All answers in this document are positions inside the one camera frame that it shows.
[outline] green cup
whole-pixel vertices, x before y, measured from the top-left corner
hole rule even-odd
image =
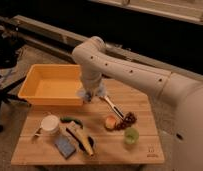
[[[136,143],[139,138],[139,133],[135,128],[128,127],[124,131],[124,141],[126,144],[131,145]]]

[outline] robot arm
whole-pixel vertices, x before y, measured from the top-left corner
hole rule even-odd
[[[102,90],[102,73],[175,107],[173,170],[203,171],[203,83],[188,77],[105,55],[92,37],[73,50],[81,81],[91,95]]]
[[[201,82],[167,70],[116,59],[105,55],[105,44],[92,37],[73,50],[73,59],[81,65],[81,81],[87,92],[101,85],[102,74],[119,80],[148,95],[176,105]]]

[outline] white cup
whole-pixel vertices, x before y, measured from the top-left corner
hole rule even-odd
[[[41,122],[41,128],[48,134],[55,134],[59,130],[59,118],[55,115],[46,116]]]

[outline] orange object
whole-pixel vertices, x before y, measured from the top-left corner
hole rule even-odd
[[[18,96],[33,105],[81,106],[79,65],[32,65]]]
[[[105,119],[105,127],[109,130],[113,130],[116,125],[116,118],[112,115],[109,115]]]

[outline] blue sponge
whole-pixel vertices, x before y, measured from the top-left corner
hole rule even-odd
[[[63,135],[60,135],[55,139],[55,145],[66,159],[76,151],[69,139]]]

